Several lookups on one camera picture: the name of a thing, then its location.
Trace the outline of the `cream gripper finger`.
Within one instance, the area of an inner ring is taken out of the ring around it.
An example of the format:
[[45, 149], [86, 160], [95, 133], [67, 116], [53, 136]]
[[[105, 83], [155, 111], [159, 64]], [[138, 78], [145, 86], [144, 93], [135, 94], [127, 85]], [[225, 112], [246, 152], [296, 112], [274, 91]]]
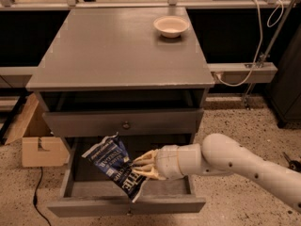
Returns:
[[149, 164], [153, 164], [155, 162], [155, 157], [156, 157], [157, 153], [158, 153], [157, 150], [150, 150], [150, 151], [142, 154], [138, 158], [136, 158], [133, 161], [133, 163], [136, 166], [146, 166]]
[[155, 168], [151, 168], [150, 170], [142, 170], [138, 167], [133, 168], [133, 172], [139, 175], [148, 177], [154, 180], [165, 180], [165, 177], [159, 173], [159, 171]]

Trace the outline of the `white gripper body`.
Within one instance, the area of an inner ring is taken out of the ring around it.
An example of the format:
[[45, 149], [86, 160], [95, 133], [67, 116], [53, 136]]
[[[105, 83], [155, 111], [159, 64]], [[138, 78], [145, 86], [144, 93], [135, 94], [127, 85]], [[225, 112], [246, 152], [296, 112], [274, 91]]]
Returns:
[[179, 167], [177, 145], [167, 145], [159, 149], [155, 156], [155, 167], [162, 180], [175, 180], [183, 177]]

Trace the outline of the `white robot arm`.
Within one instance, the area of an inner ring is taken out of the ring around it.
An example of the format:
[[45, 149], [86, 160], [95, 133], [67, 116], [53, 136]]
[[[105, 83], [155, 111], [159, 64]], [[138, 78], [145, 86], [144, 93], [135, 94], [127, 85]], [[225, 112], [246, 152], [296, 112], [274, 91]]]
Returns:
[[222, 134], [210, 134], [200, 144], [150, 150], [133, 161], [132, 169], [155, 180], [235, 173], [301, 212], [301, 173], [266, 161]]

